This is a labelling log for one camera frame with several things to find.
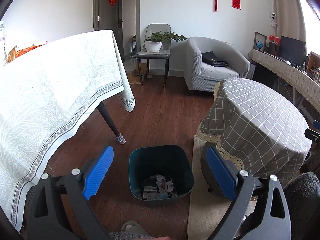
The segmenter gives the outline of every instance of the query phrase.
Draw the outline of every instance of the blue globe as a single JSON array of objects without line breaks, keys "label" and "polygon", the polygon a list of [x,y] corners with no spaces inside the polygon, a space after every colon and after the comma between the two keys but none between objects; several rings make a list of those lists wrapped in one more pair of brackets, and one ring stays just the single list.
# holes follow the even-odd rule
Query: blue globe
[{"label": "blue globe", "polygon": [[262,47],[263,47],[263,44],[261,41],[257,41],[256,45],[257,45],[258,49],[262,49]]}]

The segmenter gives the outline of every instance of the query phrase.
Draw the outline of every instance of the rug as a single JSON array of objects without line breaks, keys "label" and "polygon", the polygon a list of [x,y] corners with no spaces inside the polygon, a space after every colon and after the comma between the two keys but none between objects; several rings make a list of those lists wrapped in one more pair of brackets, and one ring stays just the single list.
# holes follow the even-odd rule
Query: rug
[{"label": "rug", "polygon": [[[195,136],[192,157],[195,185],[190,196],[188,240],[207,240],[231,203],[208,192],[209,186],[202,175],[200,166],[201,151],[205,143],[206,141]],[[251,201],[247,215],[253,212],[254,207],[255,202]]]}]

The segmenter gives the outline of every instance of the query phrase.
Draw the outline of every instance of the curtain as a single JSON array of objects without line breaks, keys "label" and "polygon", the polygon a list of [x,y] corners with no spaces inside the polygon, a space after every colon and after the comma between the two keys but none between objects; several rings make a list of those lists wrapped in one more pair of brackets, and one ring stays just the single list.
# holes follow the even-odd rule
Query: curtain
[{"label": "curtain", "polygon": [[276,13],[276,37],[306,41],[306,30],[299,0],[273,0]]}]

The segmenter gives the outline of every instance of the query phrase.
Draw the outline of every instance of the door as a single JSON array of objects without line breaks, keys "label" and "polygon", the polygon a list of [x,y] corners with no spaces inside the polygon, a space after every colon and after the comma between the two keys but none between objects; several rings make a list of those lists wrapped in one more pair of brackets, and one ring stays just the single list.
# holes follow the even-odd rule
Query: door
[{"label": "door", "polygon": [[121,59],[124,60],[122,33],[122,0],[112,5],[109,0],[98,0],[98,30],[112,30],[119,48]]}]

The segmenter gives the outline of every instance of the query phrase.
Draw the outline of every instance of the silver screw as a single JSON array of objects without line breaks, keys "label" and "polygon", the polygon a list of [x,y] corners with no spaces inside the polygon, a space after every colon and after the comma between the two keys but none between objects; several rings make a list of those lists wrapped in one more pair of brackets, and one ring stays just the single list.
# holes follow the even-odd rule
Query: silver screw
[{"label": "silver screw", "polygon": [[48,173],[44,173],[41,175],[41,179],[47,179],[49,178],[49,174]]},{"label": "silver screw", "polygon": [[276,175],[271,175],[270,176],[270,179],[272,179],[273,181],[277,181],[278,180],[278,177]]},{"label": "silver screw", "polygon": [[73,170],[71,171],[71,174],[72,174],[72,175],[79,175],[79,174],[80,174],[80,169],[78,169],[78,168],[73,169]]},{"label": "silver screw", "polygon": [[247,171],[245,171],[245,170],[241,170],[241,171],[240,171],[240,175],[241,175],[242,177],[248,177],[249,173],[248,173]]}]

